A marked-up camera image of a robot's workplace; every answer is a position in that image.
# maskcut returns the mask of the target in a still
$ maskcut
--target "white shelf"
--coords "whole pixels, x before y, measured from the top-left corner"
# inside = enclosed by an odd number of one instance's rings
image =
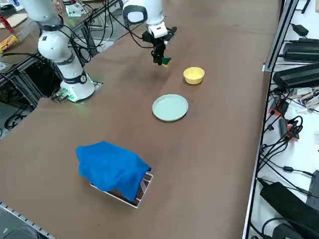
[[[300,0],[297,6],[297,9],[303,9],[306,0]],[[307,35],[308,38],[319,39],[319,13],[315,12],[316,1],[311,0],[305,14],[301,14],[301,11],[295,11],[293,19],[291,23],[293,24],[301,24],[306,29],[309,30]],[[298,40],[300,37],[292,30],[290,26],[285,40]],[[281,48],[281,53],[283,53],[284,44]],[[276,64],[294,64],[295,62],[285,62],[282,58],[278,58]],[[288,68],[300,67],[297,66],[277,66],[275,71],[285,70]],[[314,133],[315,131],[319,131],[319,114],[317,113],[307,113],[306,108],[299,106],[298,104],[291,102],[289,108],[285,114],[285,118],[291,119],[295,116],[302,116],[304,119],[303,130],[300,133],[300,139],[297,142],[290,142],[287,149],[274,156],[271,160],[277,163],[280,166],[290,166],[297,170],[304,170],[313,173],[315,170],[319,170],[319,145],[315,143]],[[277,116],[272,116],[271,119],[266,123],[266,127],[270,124]],[[275,143],[280,138],[278,121],[273,125],[273,131],[267,131],[264,134],[262,144],[272,144]],[[309,190],[311,177],[301,174],[301,173],[288,173],[284,172],[282,169],[279,169],[274,166],[274,168],[280,172],[283,176],[285,176],[288,180],[294,183],[296,186],[299,186],[305,190]],[[271,168],[267,165],[264,166],[261,171],[258,173],[258,177],[273,181],[273,182],[281,182],[283,185],[292,187],[289,185],[284,179],[279,177]],[[280,216],[261,196],[260,191],[262,186],[257,182],[256,191],[253,201],[253,209],[251,222],[253,225],[261,231],[261,228],[266,220],[274,217]],[[303,202],[306,202],[307,196],[303,193],[300,193],[295,190],[290,190],[297,197],[299,197]],[[265,229],[265,234],[272,236],[274,228],[282,222],[271,222]],[[257,233],[250,228],[249,237],[258,236]]]

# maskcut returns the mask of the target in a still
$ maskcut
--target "metal frame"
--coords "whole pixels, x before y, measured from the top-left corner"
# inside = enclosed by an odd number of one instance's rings
[[[46,232],[42,227],[39,227],[37,224],[33,223],[28,218],[26,218],[25,216],[23,216],[20,213],[16,212],[15,210],[13,210],[12,208],[10,208],[9,206],[7,206],[6,204],[4,204],[1,201],[0,201],[0,207],[5,209],[7,212],[11,213],[12,215],[16,216],[20,220],[24,221],[25,223],[27,223],[30,227],[34,228],[38,233],[41,233],[42,235],[44,235],[48,239],[55,239],[55,237],[53,235],[51,235],[50,233]]]
[[[264,72],[269,72],[269,85],[268,85],[268,91],[267,91],[267,97],[266,97],[266,106],[265,106],[265,113],[264,113],[264,120],[266,120],[266,112],[267,112],[267,107],[268,107],[268,94],[270,91],[270,86],[271,86],[271,77],[272,77],[272,72],[274,70],[278,55],[280,53],[281,47],[284,43],[284,39],[288,30],[288,27],[290,25],[290,22],[293,18],[294,12],[296,10],[297,4],[299,0],[287,0],[286,4],[284,5],[283,12],[281,14],[278,28],[274,37],[274,40],[271,45],[271,49],[267,58],[267,62],[264,65]],[[258,151],[256,155],[256,160],[255,160],[255,166],[254,166],[254,172],[253,172],[253,178],[252,178],[252,184],[250,187],[250,193],[249,193],[249,201],[248,201],[248,207],[247,207],[247,212],[246,212],[246,219],[245,219],[245,225],[244,225],[244,231],[243,231],[243,236],[242,239],[247,239],[249,235],[249,228],[250,228],[250,220],[251,220],[251,214],[252,214],[252,209],[253,209],[253,200],[255,196],[255,190],[256,190],[256,176],[257,176],[257,168],[259,167],[259,148],[260,148],[260,143],[263,140],[263,128],[264,124],[262,125],[261,129],[261,136],[260,136],[260,141],[258,145]]]
[[[265,72],[272,72],[277,61],[280,49],[284,43],[284,39],[290,25],[291,19],[293,18],[296,6],[299,0],[287,0],[284,5],[283,13],[280,17],[278,28],[271,44],[270,52],[267,57],[267,61],[264,65]]]

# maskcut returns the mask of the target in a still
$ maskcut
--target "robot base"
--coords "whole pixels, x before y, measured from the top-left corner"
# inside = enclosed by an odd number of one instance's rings
[[[71,102],[77,102],[83,99],[86,99],[93,95],[95,87],[93,81],[88,74],[87,81],[84,84],[68,84],[64,81],[61,82],[61,90],[59,98],[67,98]]]

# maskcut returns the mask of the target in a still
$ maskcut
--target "black device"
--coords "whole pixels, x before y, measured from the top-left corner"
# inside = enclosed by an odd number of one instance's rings
[[[8,18],[8,17],[16,14],[16,10],[15,10],[13,5],[8,4],[8,5],[0,6],[0,14],[3,17]]]
[[[290,40],[291,43],[309,43],[309,44],[319,44],[319,39],[311,38],[299,38],[298,40]]]
[[[304,239],[319,239],[319,212],[306,205],[280,182],[264,186],[260,195],[272,206]]]
[[[315,176],[311,179],[309,192],[312,195],[319,197],[319,171],[316,170],[314,175]],[[319,198],[308,196],[306,204],[319,211]]]
[[[48,61],[34,63],[25,71],[38,89],[47,97],[50,97],[55,89],[60,88],[62,80],[56,75]]]
[[[319,86],[319,63],[278,71],[273,80],[284,89]]]
[[[273,103],[269,108],[269,113],[276,116],[284,116],[287,112],[289,103],[285,99],[275,97]]]
[[[307,36],[309,33],[309,31],[302,25],[295,25],[291,23],[291,26],[293,26],[294,32],[299,36]]]
[[[311,43],[286,43],[283,57],[285,61],[315,63],[319,61],[319,44]]]
[[[284,139],[290,139],[291,141],[298,141],[299,134],[294,125],[292,125],[288,119],[279,119],[279,132],[280,137]]]
[[[281,223],[273,230],[273,239],[303,239],[292,227]]]

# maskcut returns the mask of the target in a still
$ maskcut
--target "green object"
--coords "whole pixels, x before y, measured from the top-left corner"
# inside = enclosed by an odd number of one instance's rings
[[[162,57],[161,59],[161,63],[163,65],[168,65],[170,61],[171,61],[171,57]],[[153,62],[158,63],[159,61],[157,59],[153,59]]]

